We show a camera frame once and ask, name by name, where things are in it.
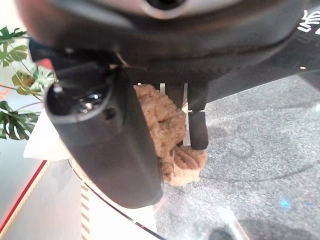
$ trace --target red stripe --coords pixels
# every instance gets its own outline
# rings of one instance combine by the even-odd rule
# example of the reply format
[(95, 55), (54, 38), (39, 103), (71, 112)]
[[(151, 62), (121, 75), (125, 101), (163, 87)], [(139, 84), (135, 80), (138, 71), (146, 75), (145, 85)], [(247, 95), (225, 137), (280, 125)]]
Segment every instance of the red stripe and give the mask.
[(0, 234), (3, 231), (3, 229), (5, 228), (6, 224), (8, 223), (9, 219), (11, 218), (11, 216), (14, 214), (15, 210), (17, 209), (19, 203), (21, 202), (22, 198), (24, 197), (24, 195), (26, 194), (26, 192), (28, 191), (28, 189), (31, 187), (32, 183), (35, 181), (36, 177), (39, 175), (40, 171), (44, 168), (45, 164), (46, 164), (46, 160), (43, 160), (42, 163), (40, 164), (40, 166), (38, 167), (38, 169), (35, 171), (34, 175), (32, 176), (32, 178), (30, 179), (30, 181), (28, 182), (28, 184), (26, 185), (26, 187), (24, 188), (23, 192), (21, 193), (20, 197), (18, 198), (18, 200), (15, 202), (13, 208), (11, 209), (11, 211), (9, 212), (9, 215), (6, 217), (6, 219), (4, 220), (4, 223), (1, 225), (0, 227)]

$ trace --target black plastic housing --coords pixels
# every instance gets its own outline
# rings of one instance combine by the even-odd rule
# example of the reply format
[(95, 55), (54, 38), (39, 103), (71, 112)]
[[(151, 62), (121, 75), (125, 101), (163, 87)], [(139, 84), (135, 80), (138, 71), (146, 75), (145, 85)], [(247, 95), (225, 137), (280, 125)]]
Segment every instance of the black plastic housing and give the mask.
[(130, 209), (153, 205), (162, 197), (162, 174), (136, 92), (121, 70), (109, 73), (106, 84), (97, 108), (66, 115), (55, 108), (61, 103), (52, 85), (45, 100), (47, 115), (85, 173), (110, 199)]

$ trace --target monstera leaf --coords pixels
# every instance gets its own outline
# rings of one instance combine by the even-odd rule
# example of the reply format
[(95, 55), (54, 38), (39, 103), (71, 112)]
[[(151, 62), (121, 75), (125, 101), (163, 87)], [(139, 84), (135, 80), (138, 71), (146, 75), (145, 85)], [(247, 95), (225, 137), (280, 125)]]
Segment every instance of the monstera leaf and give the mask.
[(27, 73), (17, 71), (11, 78), (14, 86), (19, 86), (16, 92), (20, 95), (36, 94), (36, 91), (30, 90), (30, 87), (34, 84), (36, 79), (34, 76)]
[(5, 26), (4, 28), (0, 29), (0, 44), (4, 43), (5, 41), (11, 40), (13, 38), (18, 38), (25, 35), (26, 31), (20, 31), (20, 28), (15, 28), (13, 32), (9, 32), (8, 28)]
[(22, 61), (27, 59), (28, 48), (25, 45), (20, 45), (12, 47), (11, 50), (8, 50), (9, 43), (4, 42), (2, 44), (2, 50), (0, 49), (0, 66), (4, 68), (9, 66), (13, 61)]
[(13, 140), (28, 140), (37, 120), (38, 115), (35, 113), (19, 114), (17, 111), (13, 111), (6, 101), (0, 102), (1, 139), (7, 139), (8, 136)]

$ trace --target potted plant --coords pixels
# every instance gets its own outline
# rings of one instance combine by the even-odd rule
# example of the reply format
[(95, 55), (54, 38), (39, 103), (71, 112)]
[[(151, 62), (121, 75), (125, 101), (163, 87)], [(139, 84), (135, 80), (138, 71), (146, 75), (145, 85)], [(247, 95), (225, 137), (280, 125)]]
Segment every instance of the potted plant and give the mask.
[(28, 57), (28, 47), (18, 44), (18, 39), (28, 39), (27, 32), (19, 28), (9, 31), (7, 27), (0, 29), (0, 68), (12, 69), (12, 86), (1, 88), (15, 90), (19, 95), (33, 96), (37, 102), (12, 109), (10, 103), (0, 101), (0, 139), (29, 139), (40, 112), (26, 111), (25, 108), (40, 104), (43, 101), (44, 88), (57, 78), (54, 72), (34, 64), (28, 68), (24, 61)]

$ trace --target white paper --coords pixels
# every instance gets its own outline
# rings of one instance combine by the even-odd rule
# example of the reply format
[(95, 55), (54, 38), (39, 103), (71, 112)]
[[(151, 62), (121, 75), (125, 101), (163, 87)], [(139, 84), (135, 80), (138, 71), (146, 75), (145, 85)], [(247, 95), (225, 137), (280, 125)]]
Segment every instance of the white paper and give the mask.
[(23, 157), (48, 161), (72, 158), (45, 110), (39, 116), (25, 146)]

